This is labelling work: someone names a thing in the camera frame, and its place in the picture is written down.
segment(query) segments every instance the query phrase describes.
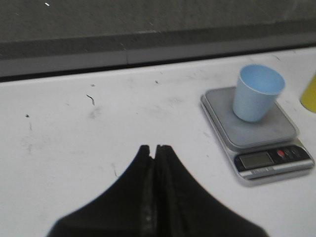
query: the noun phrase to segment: black object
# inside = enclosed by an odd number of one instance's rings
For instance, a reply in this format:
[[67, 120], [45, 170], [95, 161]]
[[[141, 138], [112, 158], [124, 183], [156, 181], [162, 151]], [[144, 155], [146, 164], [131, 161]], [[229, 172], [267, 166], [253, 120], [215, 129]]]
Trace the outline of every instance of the black object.
[[170, 146], [141, 146], [97, 199], [61, 218], [47, 237], [267, 237], [213, 198]]

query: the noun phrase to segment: table surface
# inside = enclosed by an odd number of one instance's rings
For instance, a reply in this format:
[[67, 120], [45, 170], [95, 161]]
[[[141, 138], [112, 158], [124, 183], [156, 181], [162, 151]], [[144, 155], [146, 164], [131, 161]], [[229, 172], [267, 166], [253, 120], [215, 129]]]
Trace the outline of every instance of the table surface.
[[242, 186], [200, 106], [243, 66], [270, 66], [286, 81], [277, 101], [316, 158], [316, 114], [299, 101], [315, 62], [312, 47], [1, 83], [0, 236], [45, 236], [115, 182], [142, 144], [151, 155], [171, 145], [207, 191], [270, 236], [316, 236], [315, 170]]

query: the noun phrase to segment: yellow object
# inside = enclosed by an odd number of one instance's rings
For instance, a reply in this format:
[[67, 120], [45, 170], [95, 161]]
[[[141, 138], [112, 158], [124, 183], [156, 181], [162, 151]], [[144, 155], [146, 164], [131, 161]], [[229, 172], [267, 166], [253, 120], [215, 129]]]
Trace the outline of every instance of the yellow object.
[[302, 105], [316, 113], [316, 74], [301, 96]]

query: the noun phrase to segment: scale display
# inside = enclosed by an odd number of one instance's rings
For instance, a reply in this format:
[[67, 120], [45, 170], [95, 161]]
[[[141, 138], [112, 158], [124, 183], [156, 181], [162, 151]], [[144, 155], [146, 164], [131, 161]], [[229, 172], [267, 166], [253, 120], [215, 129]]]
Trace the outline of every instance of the scale display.
[[232, 110], [235, 87], [209, 90], [202, 107], [240, 181], [258, 185], [309, 173], [315, 162], [297, 139], [297, 128], [276, 103], [259, 122]]

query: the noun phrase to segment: lcd screen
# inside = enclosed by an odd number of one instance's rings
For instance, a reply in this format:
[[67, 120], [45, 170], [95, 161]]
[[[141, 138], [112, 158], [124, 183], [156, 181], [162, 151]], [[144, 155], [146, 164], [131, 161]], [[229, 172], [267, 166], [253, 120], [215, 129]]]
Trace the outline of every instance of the lcd screen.
[[267, 152], [239, 156], [246, 169], [253, 169], [274, 164]]

